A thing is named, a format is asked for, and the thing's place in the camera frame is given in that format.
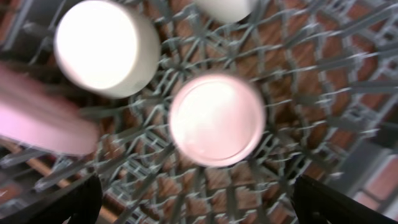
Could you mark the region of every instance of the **wire rack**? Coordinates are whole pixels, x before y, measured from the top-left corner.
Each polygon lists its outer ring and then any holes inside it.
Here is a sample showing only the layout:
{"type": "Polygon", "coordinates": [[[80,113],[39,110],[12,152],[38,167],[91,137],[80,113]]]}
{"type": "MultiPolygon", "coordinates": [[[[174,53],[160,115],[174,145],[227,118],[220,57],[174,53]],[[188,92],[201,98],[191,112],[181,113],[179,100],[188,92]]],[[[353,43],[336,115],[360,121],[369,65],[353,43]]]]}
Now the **wire rack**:
{"type": "MultiPolygon", "coordinates": [[[[273,223],[278,212],[294,223],[295,179],[338,178],[351,145],[375,135],[398,99],[395,1],[261,0],[249,17],[226,25],[186,1],[117,2],[152,18],[162,39],[159,70],[128,100],[82,108],[103,127],[96,154],[57,156],[34,187],[94,167],[106,194],[126,208],[115,223],[273,223]],[[256,150],[220,169],[179,154],[167,127],[173,95],[206,70],[246,78],[267,112],[256,150]]],[[[28,148],[0,163],[44,154],[28,148]]]]}

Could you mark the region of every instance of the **metal grid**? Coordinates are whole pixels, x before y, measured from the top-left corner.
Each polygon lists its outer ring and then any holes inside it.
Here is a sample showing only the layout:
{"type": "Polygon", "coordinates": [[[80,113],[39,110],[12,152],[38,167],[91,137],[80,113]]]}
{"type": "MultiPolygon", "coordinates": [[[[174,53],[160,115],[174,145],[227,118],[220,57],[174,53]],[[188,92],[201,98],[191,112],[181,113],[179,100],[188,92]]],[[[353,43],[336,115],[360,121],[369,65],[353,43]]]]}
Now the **metal grid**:
{"type": "MultiPolygon", "coordinates": [[[[118,2],[153,18],[162,38],[160,69],[149,86],[128,103],[113,101],[108,106],[83,108],[81,114],[89,119],[113,118],[113,131],[101,138],[93,160],[58,156],[53,173],[35,185],[36,190],[44,190],[95,167],[104,191],[127,207],[116,223],[271,223],[269,215],[277,207],[291,217],[288,221],[295,222],[289,202],[295,179],[312,165],[321,168],[322,181],[338,178],[350,146],[335,144],[335,133],[353,133],[351,142],[372,136],[397,100],[398,67],[392,66],[398,65],[398,4],[394,1],[317,0],[304,1],[305,7],[291,7],[289,1],[263,0],[244,22],[222,26],[201,15],[193,4],[174,7],[163,0],[118,2]],[[277,11],[268,14],[271,4],[277,11]],[[348,14],[354,5],[370,10],[352,20],[348,14]],[[327,29],[317,19],[319,15],[338,26],[327,29]],[[305,16],[305,22],[291,32],[289,21],[298,16],[305,16]],[[281,41],[262,41],[261,27],[275,21],[280,21],[281,41]],[[381,28],[372,30],[378,22],[382,22],[381,28]],[[181,26],[191,33],[180,33],[181,26]],[[376,50],[356,46],[356,36],[373,43],[376,50]],[[344,49],[333,57],[323,53],[330,38],[337,38],[344,49]],[[294,48],[306,43],[313,46],[310,54],[314,61],[302,66],[294,48]],[[276,50],[283,50],[287,66],[268,67],[267,55],[276,50]],[[241,73],[245,58],[257,58],[257,64],[250,72],[241,73]],[[377,59],[377,69],[359,77],[368,58],[377,59]],[[267,127],[257,149],[244,161],[222,169],[199,167],[184,158],[175,150],[167,129],[173,94],[187,79],[209,69],[232,70],[246,77],[260,89],[267,111],[267,127]],[[330,80],[329,73],[338,69],[346,78],[340,87],[330,80]],[[319,89],[303,91],[300,79],[306,73],[313,75],[312,82],[319,89]],[[276,97],[273,83],[286,80],[287,94],[276,97]],[[389,96],[376,107],[363,103],[364,96],[380,93],[389,96]],[[341,95],[348,96],[348,101],[336,112],[334,106],[341,95]],[[284,106],[295,116],[295,123],[288,126],[277,119],[284,106]],[[321,111],[322,118],[312,118],[308,108],[321,111]],[[133,122],[126,121],[126,113],[133,122]],[[313,134],[319,127],[324,131],[314,143],[313,134]],[[109,145],[118,154],[112,159],[107,157],[109,145]]],[[[3,158],[0,164],[11,166],[43,154],[26,149],[3,158]]]]}

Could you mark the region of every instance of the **black object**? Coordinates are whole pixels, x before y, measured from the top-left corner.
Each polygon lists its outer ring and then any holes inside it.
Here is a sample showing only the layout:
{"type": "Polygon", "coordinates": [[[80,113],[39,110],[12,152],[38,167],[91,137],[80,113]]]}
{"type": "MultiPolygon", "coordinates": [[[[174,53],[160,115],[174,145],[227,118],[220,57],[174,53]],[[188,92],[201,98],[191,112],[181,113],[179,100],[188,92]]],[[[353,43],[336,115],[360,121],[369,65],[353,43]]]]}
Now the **black object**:
{"type": "Polygon", "coordinates": [[[296,180],[292,204],[300,224],[397,224],[306,175],[296,180]]]}
{"type": "Polygon", "coordinates": [[[95,224],[102,206],[102,188],[91,174],[60,189],[21,211],[0,220],[1,224],[95,224]]]}

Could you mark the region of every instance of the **woven wire basket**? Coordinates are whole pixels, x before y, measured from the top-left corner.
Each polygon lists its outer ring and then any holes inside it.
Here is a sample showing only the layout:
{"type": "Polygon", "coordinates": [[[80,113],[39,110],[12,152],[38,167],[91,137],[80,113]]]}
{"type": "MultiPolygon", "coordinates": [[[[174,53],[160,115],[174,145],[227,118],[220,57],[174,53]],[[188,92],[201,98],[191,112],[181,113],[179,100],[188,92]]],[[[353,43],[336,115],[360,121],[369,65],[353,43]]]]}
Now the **woven wire basket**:
{"type": "Polygon", "coordinates": [[[157,27],[158,72],[128,100],[82,108],[102,127],[97,152],[55,155],[52,173],[34,187],[94,167],[106,198],[124,208],[115,223],[295,223],[295,179],[337,179],[353,145],[374,136],[397,101],[394,1],[260,0],[226,25],[189,1],[117,2],[157,27]],[[179,154],[167,126],[174,94],[207,70],[230,70],[258,87],[267,114],[256,150],[220,169],[179,154]]]}

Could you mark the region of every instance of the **pink object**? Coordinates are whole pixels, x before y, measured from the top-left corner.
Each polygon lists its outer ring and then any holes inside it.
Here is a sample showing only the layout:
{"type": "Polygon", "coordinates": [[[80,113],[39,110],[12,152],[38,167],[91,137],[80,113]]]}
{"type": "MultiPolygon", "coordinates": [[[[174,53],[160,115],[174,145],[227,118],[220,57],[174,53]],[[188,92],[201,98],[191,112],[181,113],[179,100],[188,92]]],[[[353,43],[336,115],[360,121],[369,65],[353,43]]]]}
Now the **pink object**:
{"type": "Polygon", "coordinates": [[[224,73],[198,77],[177,93],[169,124],[179,150],[204,166],[228,166],[252,152],[265,127],[260,95],[224,73]]]}
{"type": "Polygon", "coordinates": [[[0,66],[0,136],[37,149],[82,156],[96,149],[98,129],[66,99],[51,98],[40,82],[0,66]]]}

